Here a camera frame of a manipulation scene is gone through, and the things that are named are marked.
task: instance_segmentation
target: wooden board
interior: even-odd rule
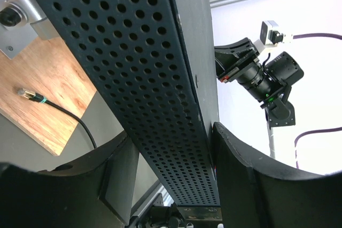
[[[0,52],[0,113],[53,155],[60,155],[77,122],[17,95],[26,88],[81,117],[96,89],[61,38],[35,39],[13,60]]]

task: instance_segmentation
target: black camera body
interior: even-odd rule
[[[294,108],[288,97],[291,87],[304,72],[286,52],[268,64],[259,62],[259,52],[248,39],[215,47],[217,78],[223,82],[237,80],[266,109],[270,127],[295,125]]]

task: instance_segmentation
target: gray surface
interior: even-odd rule
[[[99,93],[95,94],[82,120],[89,127],[98,146],[106,143],[122,131],[120,123]],[[10,162],[33,171],[52,170],[92,149],[91,142],[80,125],[76,127],[60,156],[51,155],[2,115],[0,115],[0,136],[0,162]],[[156,180],[157,177],[140,155],[133,204]]]

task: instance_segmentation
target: purple cable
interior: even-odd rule
[[[337,40],[342,40],[341,35],[331,34],[331,33],[309,33],[309,34],[295,35],[293,36],[293,39],[297,40],[300,38],[308,38],[308,37],[331,37],[331,38],[336,38]]]
[[[308,37],[331,37],[331,38],[335,38],[337,40],[342,40],[342,35],[337,35],[337,34],[332,34],[332,33],[309,33],[309,34],[295,35],[295,36],[293,36],[293,39],[297,40],[300,38],[308,38]],[[307,131],[307,132],[301,133],[299,136],[297,136],[296,139],[294,140],[295,153],[296,153],[296,167],[299,168],[298,160],[297,160],[297,149],[296,149],[296,147],[297,147],[298,140],[301,137],[311,135],[313,133],[330,133],[330,132],[338,132],[338,131],[342,131],[342,127],[312,130],[312,131]]]
[[[298,140],[300,138],[302,138],[303,136],[311,135],[313,133],[331,133],[331,132],[339,132],[339,131],[342,131],[342,127],[306,131],[306,132],[301,133],[299,136],[296,137],[296,139],[294,140],[294,146],[297,147]],[[297,160],[297,149],[295,149],[295,153],[296,153],[296,167],[299,168],[298,160]]]

